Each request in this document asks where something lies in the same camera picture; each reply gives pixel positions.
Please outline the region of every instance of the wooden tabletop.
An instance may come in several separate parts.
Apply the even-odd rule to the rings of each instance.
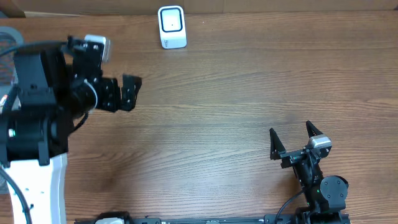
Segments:
[[[270,161],[269,129],[300,149],[309,119],[333,141],[320,167],[348,180],[345,213],[357,224],[398,222],[397,21],[394,11],[187,15],[179,50],[162,49],[157,16],[0,26],[26,41],[107,36],[105,76],[143,78],[134,111],[95,111],[70,136],[68,220],[276,213],[299,185]],[[0,204],[0,222],[12,222],[9,197]]]

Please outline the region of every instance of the square button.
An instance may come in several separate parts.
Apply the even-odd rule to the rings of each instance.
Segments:
[[[181,16],[179,9],[164,9],[162,14],[162,26],[165,32],[180,31]]]

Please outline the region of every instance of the white box with square button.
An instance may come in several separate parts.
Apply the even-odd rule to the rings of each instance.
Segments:
[[[184,11],[180,6],[164,6],[157,12],[160,41],[165,49],[187,46]]]

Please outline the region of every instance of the wire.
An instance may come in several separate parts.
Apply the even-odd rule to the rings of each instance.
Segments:
[[[311,150],[307,153],[307,156],[308,156],[308,158],[310,159],[310,164],[311,164],[311,176],[312,176],[312,178],[311,178],[311,184],[310,184],[310,186],[308,186],[307,188],[301,190],[299,193],[295,194],[293,197],[291,197],[288,201],[286,201],[286,202],[281,206],[281,208],[279,209],[278,213],[277,213],[276,216],[275,216],[275,224],[278,224],[278,219],[279,219],[279,217],[280,217],[280,214],[282,213],[282,211],[285,209],[285,207],[286,207],[288,204],[290,204],[291,202],[293,202],[294,199],[296,199],[296,198],[297,198],[298,196],[300,196],[302,193],[306,192],[308,189],[311,189],[311,187],[312,187],[312,185],[313,185],[313,182],[314,182],[314,180],[315,180],[315,168],[314,168],[313,163],[312,163],[311,153],[312,153]]]
[[[19,189],[18,185],[14,182],[14,180],[4,171],[3,168],[0,168],[0,175],[6,180],[9,185],[14,189],[15,193],[17,194],[19,200],[22,204],[22,212],[25,213],[26,224],[32,224],[32,217],[30,216],[30,208],[27,205],[26,199],[24,194]]]
[[[75,131],[77,131],[77,129],[79,129],[80,127],[83,126],[83,124],[86,122],[88,118],[88,112],[85,113],[84,117],[80,120],[80,122],[75,126],[75,129],[72,131],[72,133],[74,133]]]
[[[57,45],[63,45],[66,44],[66,42],[63,41],[56,41],[56,40],[46,40],[46,41],[38,41],[38,42],[32,42],[32,43],[27,43],[27,44],[22,44],[22,45],[17,45],[17,46],[13,46],[10,47],[6,50],[4,50],[3,52],[0,53],[0,57],[3,57],[11,52],[15,52],[17,50],[20,49],[28,49],[28,48],[33,48],[36,46],[41,46],[41,45],[50,45],[53,44],[54,46]]]

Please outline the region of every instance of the wooden table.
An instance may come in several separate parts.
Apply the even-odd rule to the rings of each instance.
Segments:
[[[268,130],[299,149],[310,119],[333,140],[321,168],[349,181],[345,212],[357,224],[398,222],[397,21],[394,11],[187,15],[180,50],[162,49],[157,16],[0,25],[26,41],[105,35],[105,75],[143,78],[134,111],[95,111],[70,136],[68,220],[276,213],[299,185],[270,161]],[[12,222],[9,197],[0,204],[0,222]]]

